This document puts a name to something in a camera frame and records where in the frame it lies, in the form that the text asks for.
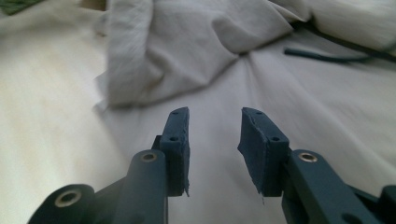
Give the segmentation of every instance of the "white bedsheet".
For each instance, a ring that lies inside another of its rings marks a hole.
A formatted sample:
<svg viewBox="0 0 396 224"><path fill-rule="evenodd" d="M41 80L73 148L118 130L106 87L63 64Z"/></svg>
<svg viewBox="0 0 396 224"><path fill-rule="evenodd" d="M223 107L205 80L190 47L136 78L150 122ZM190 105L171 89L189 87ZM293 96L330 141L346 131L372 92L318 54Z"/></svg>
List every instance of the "white bedsheet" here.
<svg viewBox="0 0 396 224"><path fill-rule="evenodd" d="M285 46L356 53L302 31L241 56L202 90L96 107L129 157L151 147L170 111L190 108L191 196L169 201L170 223L285 223L279 199L262 204L236 149L243 106L265 112L291 148L320 153L349 185L378 195L396 184L396 64L323 63L285 56Z"/></svg>

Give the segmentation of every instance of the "green object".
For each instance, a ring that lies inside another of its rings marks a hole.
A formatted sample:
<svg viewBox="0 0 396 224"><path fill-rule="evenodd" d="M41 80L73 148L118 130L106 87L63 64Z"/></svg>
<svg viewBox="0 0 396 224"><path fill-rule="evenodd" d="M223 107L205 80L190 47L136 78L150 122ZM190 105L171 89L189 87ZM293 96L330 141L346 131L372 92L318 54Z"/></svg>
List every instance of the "green object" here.
<svg viewBox="0 0 396 224"><path fill-rule="evenodd" d="M41 1L43 0L0 0L0 8L7 15L13 15Z"/></svg>

